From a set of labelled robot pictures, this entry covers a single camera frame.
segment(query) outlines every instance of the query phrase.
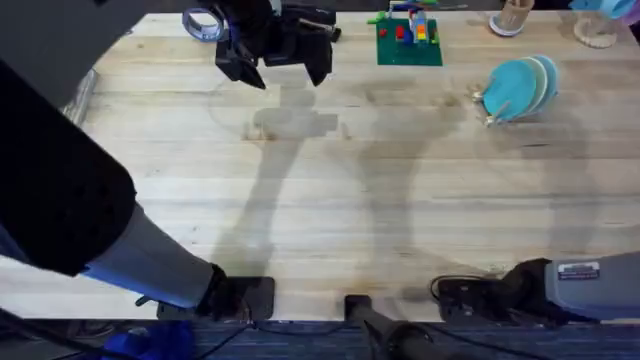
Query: light blue plate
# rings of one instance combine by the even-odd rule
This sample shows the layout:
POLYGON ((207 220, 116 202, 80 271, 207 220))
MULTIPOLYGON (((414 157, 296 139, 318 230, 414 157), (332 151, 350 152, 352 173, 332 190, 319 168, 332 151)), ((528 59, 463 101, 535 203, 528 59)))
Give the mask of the light blue plate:
POLYGON ((544 95, 547 93, 547 70, 544 68, 544 65, 540 62, 540 60, 530 56, 526 58, 520 59, 529 65, 530 68, 533 69, 533 73, 536 74, 536 91, 533 93, 533 99, 525 110, 525 113, 529 114, 535 110, 535 108, 540 105, 544 95))
POLYGON ((532 112, 538 112, 542 110, 549 103, 549 100, 558 92, 558 68, 556 64, 553 63, 553 60, 544 55, 534 55, 532 57, 540 61, 547 71, 547 92, 542 97, 542 100, 540 100, 538 106, 531 110, 532 112))
POLYGON ((511 120, 521 115, 531 104, 536 89, 536 76, 525 62, 510 60, 491 72, 494 80, 484 93, 484 106, 494 115, 502 105, 509 105, 498 116, 500 120, 511 120))

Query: blue object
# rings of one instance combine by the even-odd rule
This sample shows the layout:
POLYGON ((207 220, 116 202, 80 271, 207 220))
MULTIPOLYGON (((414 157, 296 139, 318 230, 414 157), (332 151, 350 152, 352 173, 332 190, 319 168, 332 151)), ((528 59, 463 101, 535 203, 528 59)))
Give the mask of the blue object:
POLYGON ((521 115, 531 104, 536 88, 533 69, 521 60, 502 63, 491 72, 493 81, 484 93, 484 106, 491 115, 509 101, 497 121, 508 121, 521 115))
POLYGON ((556 64, 554 64, 553 60, 544 55, 534 55, 532 57, 540 61, 547 72, 547 91, 542 97, 542 100, 540 100, 538 106, 532 109, 532 112, 535 113, 542 110, 558 93, 558 69, 556 68, 556 64))
POLYGON ((573 0, 569 7, 577 11, 596 11, 600 9, 602 0, 573 0))
POLYGON ((391 10, 392 11, 409 11, 409 10, 424 10, 424 8, 418 5, 404 3, 404 4, 395 4, 391 6, 391 10))
POLYGON ((404 29, 404 37, 402 38, 402 42, 405 45, 413 45, 413 32, 409 29, 404 29))
POLYGON ((600 11, 610 19, 618 19, 631 11, 636 0, 574 0, 569 3, 573 10, 600 11))
POLYGON ((113 335, 104 348, 140 360, 190 360, 193 344, 193 330, 188 321, 169 321, 149 326, 140 333, 113 335))

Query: roll of tape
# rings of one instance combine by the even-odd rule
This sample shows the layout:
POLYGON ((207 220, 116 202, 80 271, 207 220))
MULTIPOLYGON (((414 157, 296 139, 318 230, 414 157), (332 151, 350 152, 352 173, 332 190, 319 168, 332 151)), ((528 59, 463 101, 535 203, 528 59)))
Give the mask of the roll of tape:
POLYGON ((187 32, 194 38, 210 43, 216 42, 222 38, 224 33, 224 21, 220 19, 216 14, 205 8, 191 8, 182 13, 182 26, 187 32), (203 25, 196 21, 192 16, 193 14, 207 14, 214 19, 214 24, 203 25))
POLYGON ((491 28, 491 30, 493 30, 493 32, 495 32, 500 36, 511 37, 511 36, 518 35, 522 31, 522 29, 524 28, 524 23, 522 24, 522 26, 520 26, 519 29, 511 30, 511 31, 504 30, 498 26, 498 14, 496 14, 489 19, 489 27, 491 28))

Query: green lego baseplate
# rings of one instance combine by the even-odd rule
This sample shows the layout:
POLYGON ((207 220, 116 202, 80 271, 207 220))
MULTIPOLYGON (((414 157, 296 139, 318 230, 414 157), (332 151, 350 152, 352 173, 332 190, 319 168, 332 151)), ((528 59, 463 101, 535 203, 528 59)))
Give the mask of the green lego baseplate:
POLYGON ((442 66, 438 25, 434 19, 427 21, 428 43, 404 44, 396 41, 398 25, 404 28, 405 33, 410 31, 407 19, 384 19, 376 24, 378 65, 442 66), (387 30, 385 36, 380 36, 382 29, 387 30))

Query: lego brick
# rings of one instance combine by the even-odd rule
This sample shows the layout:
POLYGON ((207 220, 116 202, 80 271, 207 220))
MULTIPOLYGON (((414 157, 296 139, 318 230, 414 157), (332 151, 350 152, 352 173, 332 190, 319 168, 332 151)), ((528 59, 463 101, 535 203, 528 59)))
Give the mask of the lego brick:
POLYGON ((401 25, 396 26, 396 39, 402 39, 404 37, 404 27, 401 25))
MULTIPOLYGON (((376 24, 376 32, 386 29, 395 33, 398 25, 402 26, 406 37, 410 31, 407 19, 385 19, 376 24)), ((435 31, 437 23, 429 19, 425 35, 435 31)), ((393 36, 377 37, 377 56, 378 65, 442 66, 440 45, 431 44, 429 41, 414 44, 396 41, 393 36)))
POLYGON ((416 26, 416 39, 427 40, 427 30, 425 28, 426 26, 424 24, 416 26))

